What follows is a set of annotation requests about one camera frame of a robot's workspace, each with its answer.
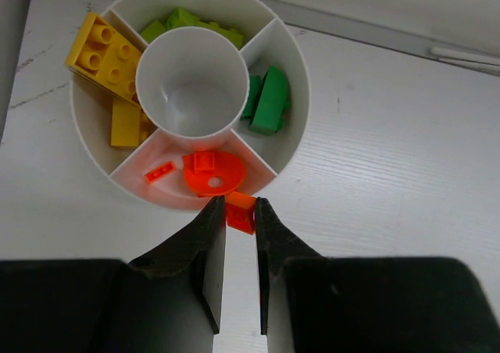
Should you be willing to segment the lime green lego brick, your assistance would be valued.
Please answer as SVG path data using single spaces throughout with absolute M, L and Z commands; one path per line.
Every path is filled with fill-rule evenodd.
M 169 30 L 180 27 L 201 27 L 218 33 L 230 41 L 237 49 L 241 49 L 245 43 L 245 36 L 239 29 L 222 27 L 215 21 L 203 21 L 195 14 L 183 7 L 176 7 L 165 21 L 152 21 L 141 33 L 141 37 L 151 43 L 160 35 Z

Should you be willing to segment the dark green lego brick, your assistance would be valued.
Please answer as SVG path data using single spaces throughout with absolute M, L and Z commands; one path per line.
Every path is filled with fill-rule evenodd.
M 241 120 L 248 121 L 251 132 L 263 135 L 277 133 L 284 125 L 283 115 L 290 108 L 290 85 L 282 70 L 270 66 L 264 77 L 250 76 L 248 98 Z

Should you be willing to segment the tiny orange lego stud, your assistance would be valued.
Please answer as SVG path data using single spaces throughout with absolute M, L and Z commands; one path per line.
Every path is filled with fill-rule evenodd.
M 255 206 L 257 198 L 234 191 L 225 198 L 226 223 L 246 234 L 255 233 Z

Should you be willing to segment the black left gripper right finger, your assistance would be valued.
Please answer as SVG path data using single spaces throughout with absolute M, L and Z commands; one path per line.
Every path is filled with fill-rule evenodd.
M 496 352 L 473 272 L 447 257 L 335 258 L 255 210 L 261 332 L 270 352 Z

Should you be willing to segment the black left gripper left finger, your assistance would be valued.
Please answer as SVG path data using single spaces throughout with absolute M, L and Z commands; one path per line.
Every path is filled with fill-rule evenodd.
M 1 264 L 4 352 L 210 352 L 220 331 L 225 201 L 131 262 Z

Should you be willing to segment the orange small lego plate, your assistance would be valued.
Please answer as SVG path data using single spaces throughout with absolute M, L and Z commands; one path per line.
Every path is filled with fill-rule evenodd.
M 171 174 L 176 169 L 177 168 L 176 168 L 174 162 L 172 162 L 172 161 L 165 162 L 161 166 L 158 166 L 158 167 L 148 171 L 145 174 L 145 181 L 148 184 L 155 183 L 156 181 L 160 180 L 161 178 Z

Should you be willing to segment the white divided round container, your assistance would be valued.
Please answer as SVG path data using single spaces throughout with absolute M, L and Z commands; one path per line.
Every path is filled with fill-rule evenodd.
M 117 0 L 86 15 L 66 58 L 73 119 L 118 187 L 168 209 L 255 194 L 292 160 L 309 76 L 260 0 Z

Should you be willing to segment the orange round lego piece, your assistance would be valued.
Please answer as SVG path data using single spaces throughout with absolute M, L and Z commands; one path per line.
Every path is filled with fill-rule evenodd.
M 230 194 L 246 178 L 244 162 L 229 152 L 194 152 L 183 155 L 182 162 L 184 183 L 198 197 Z

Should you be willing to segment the yellow lego block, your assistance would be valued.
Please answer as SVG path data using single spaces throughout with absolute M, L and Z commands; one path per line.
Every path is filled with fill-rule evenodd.
M 96 12 L 86 15 L 65 65 L 110 94 L 139 105 L 135 77 L 142 52 Z

